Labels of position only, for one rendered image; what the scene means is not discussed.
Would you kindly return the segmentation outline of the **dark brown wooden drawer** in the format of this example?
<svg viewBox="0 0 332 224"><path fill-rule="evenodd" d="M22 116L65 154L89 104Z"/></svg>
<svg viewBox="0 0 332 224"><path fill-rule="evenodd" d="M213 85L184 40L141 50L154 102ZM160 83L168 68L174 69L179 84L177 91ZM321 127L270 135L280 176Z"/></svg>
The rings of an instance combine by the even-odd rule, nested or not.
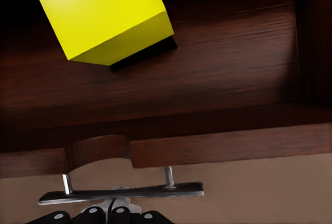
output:
<svg viewBox="0 0 332 224"><path fill-rule="evenodd" d="M332 152L332 0L164 3L174 36L106 67L0 0L0 178Z"/></svg>

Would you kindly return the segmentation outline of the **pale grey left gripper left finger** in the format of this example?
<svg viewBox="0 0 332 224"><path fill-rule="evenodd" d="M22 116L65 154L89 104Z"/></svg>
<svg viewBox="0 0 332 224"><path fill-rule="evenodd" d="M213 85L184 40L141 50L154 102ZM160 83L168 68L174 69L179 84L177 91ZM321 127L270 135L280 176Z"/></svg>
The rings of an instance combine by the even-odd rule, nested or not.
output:
<svg viewBox="0 0 332 224"><path fill-rule="evenodd" d="M107 212L112 204L111 199L84 208L74 217L74 224L106 224Z"/></svg>

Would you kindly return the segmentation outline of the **yellow box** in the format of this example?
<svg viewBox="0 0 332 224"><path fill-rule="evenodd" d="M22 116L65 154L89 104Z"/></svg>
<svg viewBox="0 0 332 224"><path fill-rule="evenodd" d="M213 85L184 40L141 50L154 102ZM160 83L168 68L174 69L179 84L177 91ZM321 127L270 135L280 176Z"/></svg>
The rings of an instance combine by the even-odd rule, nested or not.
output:
<svg viewBox="0 0 332 224"><path fill-rule="evenodd" d="M112 65L174 31L162 0L39 0L70 61Z"/></svg>

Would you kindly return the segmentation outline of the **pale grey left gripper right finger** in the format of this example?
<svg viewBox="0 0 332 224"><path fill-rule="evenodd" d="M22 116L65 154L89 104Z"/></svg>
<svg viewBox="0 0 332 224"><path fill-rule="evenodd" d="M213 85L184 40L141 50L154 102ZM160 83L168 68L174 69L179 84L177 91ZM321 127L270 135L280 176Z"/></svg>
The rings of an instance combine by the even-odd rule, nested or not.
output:
<svg viewBox="0 0 332 224"><path fill-rule="evenodd" d="M131 203L131 198L139 194L139 190L129 187L114 187L118 191L110 207L110 224L139 224L142 209Z"/></svg>

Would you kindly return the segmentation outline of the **silver metal drawer handle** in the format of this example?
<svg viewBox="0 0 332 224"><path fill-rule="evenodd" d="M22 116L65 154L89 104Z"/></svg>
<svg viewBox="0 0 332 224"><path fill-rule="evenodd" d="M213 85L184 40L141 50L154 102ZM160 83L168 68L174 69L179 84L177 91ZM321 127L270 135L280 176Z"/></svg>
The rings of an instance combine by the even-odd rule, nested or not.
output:
<svg viewBox="0 0 332 224"><path fill-rule="evenodd" d="M170 197L202 197L203 183L189 182L176 184L170 166L164 167L165 184L140 188L125 188L111 190L73 190L66 183L64 191L53 191L44 194L39 205L67 204L113 198L170 198Z"/></svg>

